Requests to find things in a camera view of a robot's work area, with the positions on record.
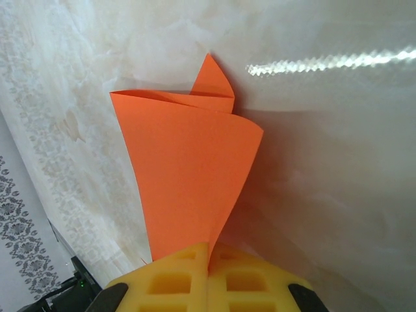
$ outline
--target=white fabric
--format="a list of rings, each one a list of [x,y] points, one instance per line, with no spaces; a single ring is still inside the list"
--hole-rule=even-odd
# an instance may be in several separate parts
[[[15,312],[73,276],[0,113],[0,311]]]

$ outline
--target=yellow foam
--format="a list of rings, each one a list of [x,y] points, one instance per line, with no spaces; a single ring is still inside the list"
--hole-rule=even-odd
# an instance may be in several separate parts
[[[114,281],[129,286],[117,312],[299,312],[288,285],[305,280],[262,259],[216,244],[170,255]]]
[[[126,283],[117,312],[205,312],[208,244],[201,243],[121,276]]]

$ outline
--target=black device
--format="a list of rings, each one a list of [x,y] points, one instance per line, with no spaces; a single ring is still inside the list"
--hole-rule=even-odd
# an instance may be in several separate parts
[[[102,289],[77,257],[72,257],[71,262],[75,268],[72,278],[18,312],[85,312]]]

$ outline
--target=folded orange paper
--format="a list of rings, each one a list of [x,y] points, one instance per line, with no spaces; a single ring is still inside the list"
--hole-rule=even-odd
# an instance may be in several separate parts
[[[136,175],[153,260],[199,242],[209,255],[263,130],[233,115],[234,93],[207,55],[190,94],[110,94]]]

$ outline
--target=white backdrop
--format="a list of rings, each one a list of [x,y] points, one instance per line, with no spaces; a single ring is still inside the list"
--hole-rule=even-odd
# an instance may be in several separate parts
[[[108,92],[188,90],[206,52],[265,129],[222,239],[332,311],[415,311],[414,1],[0,2],[0,108],[100,283],[150,260]]]

